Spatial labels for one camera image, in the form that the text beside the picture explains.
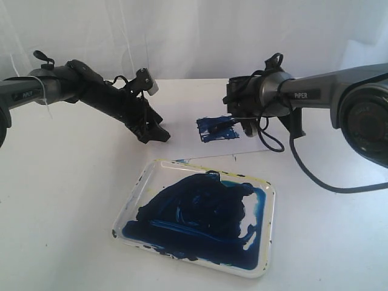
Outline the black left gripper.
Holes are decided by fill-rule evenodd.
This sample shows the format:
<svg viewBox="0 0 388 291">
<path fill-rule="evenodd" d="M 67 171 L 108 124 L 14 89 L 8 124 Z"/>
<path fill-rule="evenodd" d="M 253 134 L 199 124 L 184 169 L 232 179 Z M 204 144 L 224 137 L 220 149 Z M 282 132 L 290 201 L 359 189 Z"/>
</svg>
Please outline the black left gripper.
<svg viewBox="0 0 388 291">
<path fill-rule="evenodd" d="M 170 139 L 170 133 L 158 125 L 163 118 L 149 104 L 146 91 L 133 91 L 122 75 L 106 81 L 81 61 L 75 61 L 75 70 L 80 77 L 80 101 L 122 122 L 142 143 Z"/>
</svg>

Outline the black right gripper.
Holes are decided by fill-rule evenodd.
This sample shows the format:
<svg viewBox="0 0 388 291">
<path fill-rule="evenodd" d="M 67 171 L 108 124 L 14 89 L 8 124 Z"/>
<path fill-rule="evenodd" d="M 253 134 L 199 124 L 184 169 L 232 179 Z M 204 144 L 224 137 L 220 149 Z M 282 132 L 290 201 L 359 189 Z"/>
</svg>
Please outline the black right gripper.
<svg viewBox="0 0 388 291">
<path fill-rule="evenodd" d="M 235 121 L 253 121 L 264 116 L 264 106 L 260 100 L 263 80 L 259 75 L 237 76 L 228 80 L 222 101 L 227 106 L 227 113 Z M 302 109 L 294 109 L 292 114 L 281 116 L 280 121 L 291 137 L 306 135 L 302 124 Z"/>
</svg>

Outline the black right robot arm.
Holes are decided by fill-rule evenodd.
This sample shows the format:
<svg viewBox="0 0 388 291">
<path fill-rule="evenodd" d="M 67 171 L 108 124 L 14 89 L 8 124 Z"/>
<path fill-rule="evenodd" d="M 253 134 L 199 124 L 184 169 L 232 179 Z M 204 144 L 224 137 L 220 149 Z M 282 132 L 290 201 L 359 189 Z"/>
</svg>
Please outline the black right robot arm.
<svg viewBox="0 0 388 291">
<path fill-rule="evenodd" d="M 303 136 L 301 110 L 327 109 L 334 129 L 363 158 L 387 166 L 387 64 L 372 64 L 294 78 L 279 64 L 230 78 L 223 98 L 236 118 L 277 117 L 291 128 L 288 107 L 296 113 L 296 138 Z"/>
</svg>

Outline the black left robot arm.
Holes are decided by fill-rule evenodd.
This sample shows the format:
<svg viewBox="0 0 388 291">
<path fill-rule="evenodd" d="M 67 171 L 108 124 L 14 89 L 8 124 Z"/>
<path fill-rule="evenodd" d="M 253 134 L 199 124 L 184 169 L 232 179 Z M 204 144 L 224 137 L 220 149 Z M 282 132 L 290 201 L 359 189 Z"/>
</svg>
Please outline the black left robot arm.
<svg viewBox="0 0 388 291">
<path fill-rule="evenodd" d="M 138 139 L 167 142 L 170 133 L 161 127 L 163 118 L 144 96 L 158 91 L 158 85 L 147 68 L 141 68 L 132 80 L 116 76 L 105 80 L 87 64 L 77 59 L 56 66 L 55 61 L 36 50 L 34 57 L 43 63 L 28 76 L 1 81 L 1 140 L 12 126 L 11 109 L 35 102 L 50 105 L 57 102 L 75 104 L 78 101 L 123 123 Z"/>
</svg>

